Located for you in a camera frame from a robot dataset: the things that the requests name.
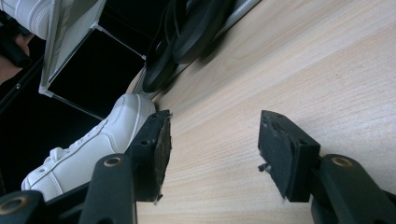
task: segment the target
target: light wood surface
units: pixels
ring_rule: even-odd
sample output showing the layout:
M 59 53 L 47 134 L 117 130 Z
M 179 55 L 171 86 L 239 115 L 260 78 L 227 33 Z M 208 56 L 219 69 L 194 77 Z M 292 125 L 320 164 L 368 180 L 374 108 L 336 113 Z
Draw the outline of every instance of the light wood surface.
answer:
M 312 223 L 257 169 L 264 109 L 396 193 L 395 71 L 396 1 L 262 1 L 155 98 L 173 151 L 139 223 Z

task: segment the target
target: metal screw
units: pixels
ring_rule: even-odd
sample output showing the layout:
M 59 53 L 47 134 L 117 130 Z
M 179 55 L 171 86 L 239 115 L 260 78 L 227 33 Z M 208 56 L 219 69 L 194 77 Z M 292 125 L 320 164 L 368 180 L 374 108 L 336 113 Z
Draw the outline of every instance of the metal screw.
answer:
M 29 203 L 29 198 L 26 196 L 18 196 L 12 198 L 5 203 L 0 204 L 0 216 L 9 215 L 17 212 Z
M 343 166 L 343 167 L 353 166 L 353 163 L 351 161 L 349 161 L 345 158 L 342 158 L 342 157 L 333 157 L 332 162 L 334 162 L 335 164 L 337 164 L 339 166 Z
M 120 157 L 113 157 L 113 158 L 107 159 L 107 160 L 104 162 L 104 165 L 107 166 L 107 167 L 113 167 L 113 166 L 120 165 L 121 163 L 122 163 L 122 158 L 120 158 Z

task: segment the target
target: wooden floor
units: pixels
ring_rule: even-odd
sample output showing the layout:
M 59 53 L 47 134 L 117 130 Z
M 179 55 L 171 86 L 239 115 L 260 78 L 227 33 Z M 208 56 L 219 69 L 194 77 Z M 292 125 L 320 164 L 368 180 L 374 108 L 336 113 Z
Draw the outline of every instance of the wooden floor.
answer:
M 139 223 L 312 223 L 257 169 L 262 110 L 396 193 L 396 1 L 263 0 L 155 103 L 174 114 L 173 151 Z

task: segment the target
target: wood grain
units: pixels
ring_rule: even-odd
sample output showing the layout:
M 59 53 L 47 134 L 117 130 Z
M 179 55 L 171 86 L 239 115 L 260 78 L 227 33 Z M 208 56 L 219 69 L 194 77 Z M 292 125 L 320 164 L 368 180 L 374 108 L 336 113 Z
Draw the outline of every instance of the wood grain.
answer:
M 396 1 L 262 1 L 156 97 L 174 148 L 139 222 L 312 223 L 257 169 L 263 109 L 396 193 L 395 71 Z

